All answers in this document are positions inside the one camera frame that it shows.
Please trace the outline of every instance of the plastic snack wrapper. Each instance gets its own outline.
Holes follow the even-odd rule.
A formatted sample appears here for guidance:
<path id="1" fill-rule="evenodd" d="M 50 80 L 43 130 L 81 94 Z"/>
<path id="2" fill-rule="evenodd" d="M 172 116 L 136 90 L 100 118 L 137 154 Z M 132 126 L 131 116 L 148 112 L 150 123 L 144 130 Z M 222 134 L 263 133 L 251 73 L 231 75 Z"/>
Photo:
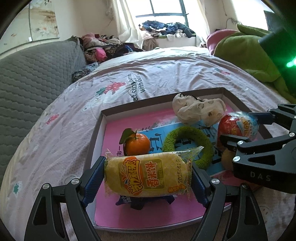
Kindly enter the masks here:
<path id="1" fill-rule="evenodd" d="M 202 146 L 140 156 L 106 153 L 105 190 L 130 197 L 159 197 L 191 190 L 192 161 Z"/>
<path id="2" fill-rule="evenodd" d="M 222 134 L 248 137 L 250 140 L 256 138 L 259 125 L 257 119 L 246 112 L 232 112 L 225 115 L 218 126 L 217 148 L 224 151 L 226 148 L 220 142 Z"/>

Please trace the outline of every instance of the bed sheet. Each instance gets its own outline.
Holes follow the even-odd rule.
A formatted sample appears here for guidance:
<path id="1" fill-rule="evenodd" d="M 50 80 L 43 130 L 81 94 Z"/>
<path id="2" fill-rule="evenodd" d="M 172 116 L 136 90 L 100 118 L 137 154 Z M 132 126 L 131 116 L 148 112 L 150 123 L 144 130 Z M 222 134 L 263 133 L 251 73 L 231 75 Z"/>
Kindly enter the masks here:
<path id="1" fill-rule="evenodd" d="M 0 190 L 0 217 L 16 241 L 22 241 L 42 184 L 64 185 L 82 175 L 89 141 L 100 111 L 113 106 L 188 90 L 224 87 L 252 111 L 287 101 L 233 64 L 196 47 L 134 53 L 101 64 L 69 86 L 49 105 L 19 145 Z M 287 130 L 267 126 L 273 136 Z M 294 196 L 261 188 L 256 198 L 269 240 L 276 240 L 293 215 Z M 74 231 L 62 207 L 71 240 Z"/>

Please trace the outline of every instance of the green leaf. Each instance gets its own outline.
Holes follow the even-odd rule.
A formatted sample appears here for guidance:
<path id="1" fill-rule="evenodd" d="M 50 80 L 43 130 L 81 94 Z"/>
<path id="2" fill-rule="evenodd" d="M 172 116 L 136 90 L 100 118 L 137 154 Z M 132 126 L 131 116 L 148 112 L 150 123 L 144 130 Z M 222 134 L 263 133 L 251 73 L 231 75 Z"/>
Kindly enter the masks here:
<path id="1" fill-rule="evenodd" d="M 133 130 L 131 128 L 127 128 L 125 129 L 123 132 L 122 132 L 122 135 L 121 135 L 121 138 L 120 138 L 120 141 L 119 141 L 119 144 L 123 144 L 125 143 L 126 139 L 129 138 L 129 136 L 131 134 L 134 134 L 135 132 L 133 132 Z"/>

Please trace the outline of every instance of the blue gripper pad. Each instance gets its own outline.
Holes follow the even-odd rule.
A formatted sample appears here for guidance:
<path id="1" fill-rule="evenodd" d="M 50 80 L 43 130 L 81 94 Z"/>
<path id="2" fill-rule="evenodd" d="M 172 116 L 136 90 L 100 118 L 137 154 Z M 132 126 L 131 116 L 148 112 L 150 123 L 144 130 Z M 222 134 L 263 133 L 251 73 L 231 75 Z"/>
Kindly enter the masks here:
<path id="1" fill-rule="evenodd" d="M 95 168 L 91 178 L 88 183 L 85 185 L 85 194 L 82 199 L 82 203 L 87 207 L 88 204 L 92 203 L 96 197 L 96 194 L 100 188 L 101 183 L 104 179 L 104 163 L 101 161 L 97 168 Z"/>
<path id="2" fill-rule="evenodd" d="M 196 200 L 204 207 L 208 207 L 209 200 L 206 195 L 206 189 L 199 176 L 193 171 L 191 179 L 191 188 Z"/>

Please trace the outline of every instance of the pink clothing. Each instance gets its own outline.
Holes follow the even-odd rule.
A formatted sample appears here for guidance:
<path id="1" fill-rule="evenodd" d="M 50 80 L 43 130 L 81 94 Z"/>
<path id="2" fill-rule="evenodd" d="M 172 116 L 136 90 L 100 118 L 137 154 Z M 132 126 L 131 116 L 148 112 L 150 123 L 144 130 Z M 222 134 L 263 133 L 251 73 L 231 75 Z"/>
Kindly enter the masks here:
<path id="1" fill-rule="evenodd" d="M 96 59 L 97 61 L 104 62 L 107 59 L 107 55 L 103 48 L 96 49 Z"/>
<path id="2" fill-rule="evenodd" d="M 211 55 L 214 54 L 217 44 L 225 37 L 236 33 L 237 31 L 231 29 L 222 29 L 210 34 L 207 38 L 207 48 Z"/>
<path id="3" fill-rule="evenodd" d="M 86 35 L 83 35 L 82 37 L 82 40 L 83 40 L 83 47 L 84 48 L 88 48 L 90 45 L 107 45 L 105 43 L 105 39 L 101 38 L 99 34 L 93 34 L 93 33 L 89 33 L 89 34 L 86 34 Z"/>

